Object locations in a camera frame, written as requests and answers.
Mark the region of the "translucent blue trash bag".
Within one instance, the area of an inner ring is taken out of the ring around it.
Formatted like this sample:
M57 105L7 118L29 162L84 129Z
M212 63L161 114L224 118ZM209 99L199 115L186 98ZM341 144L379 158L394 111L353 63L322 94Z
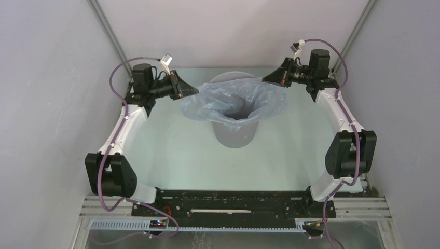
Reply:
M286 90L260 77L207 82L197 89L199 93L182 100L182 114L231 131L282 114L288 106Z

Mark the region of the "grey plastic trash bin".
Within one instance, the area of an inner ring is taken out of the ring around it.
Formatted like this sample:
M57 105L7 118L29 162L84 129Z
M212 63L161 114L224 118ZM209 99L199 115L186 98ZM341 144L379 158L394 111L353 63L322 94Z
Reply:
M244 78L253 78L254 75L245 72L232 71L222 73L217 75L213 79L211 79L210 83L218 83L222 81L236 80L236 79L244 79ZM247 103L246 99L243 100L243 104L240 109L227 115L236 121L248 118L250 113L254 110L254 104ZM212 122L213 131L217 140L224 146L228 148L241 148L249 144L256 133L258 127L258 121L245 124L236 129L232 129L223 123Z

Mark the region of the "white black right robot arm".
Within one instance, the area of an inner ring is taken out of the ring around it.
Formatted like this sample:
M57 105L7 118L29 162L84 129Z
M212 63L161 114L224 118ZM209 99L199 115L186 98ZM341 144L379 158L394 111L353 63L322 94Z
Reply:
M323 209L322 202L330 200L343 185L355 185L362 174L370 171L377 142L375 132L367 131L349 110L337 80L330 77L329 61L329 51L313 49L307 65L300 65L296 58L285 58L263 78L284 88L293 83L305 85L335 133L324 159L326 171L310 186L311 197L302 202L302 211L309 217L317 216Z

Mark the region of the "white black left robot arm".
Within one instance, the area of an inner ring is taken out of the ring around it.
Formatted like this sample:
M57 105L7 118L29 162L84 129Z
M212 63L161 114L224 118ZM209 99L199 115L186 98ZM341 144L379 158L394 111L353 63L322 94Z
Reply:
M164 209L164 202L156 197L158 189L138 181L125 154L157 99L179 100L199 91L182 80L175 70L157 78L153 68L147 63L133 67L133 91L126 94L119 119L107 141L98 152L86 155L85 167L94 194L143 202L146 212L158 216Z

